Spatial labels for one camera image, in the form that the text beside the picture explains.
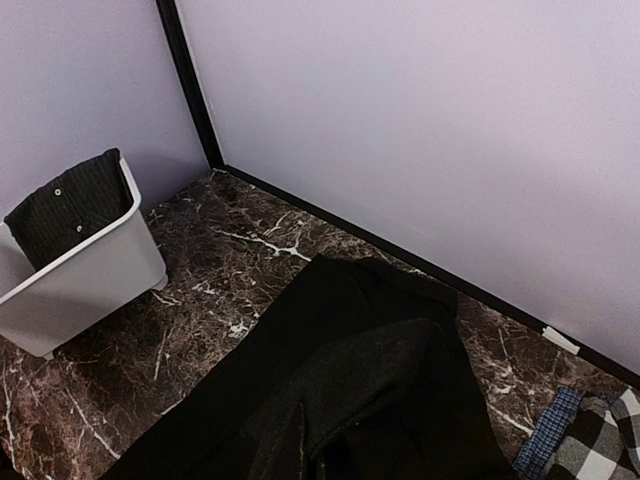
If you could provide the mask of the black long sleeve shirt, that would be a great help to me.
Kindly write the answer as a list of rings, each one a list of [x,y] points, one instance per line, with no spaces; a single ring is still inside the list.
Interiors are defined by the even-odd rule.
[[[456,292],[316,256],[110,479],[512,479]]]

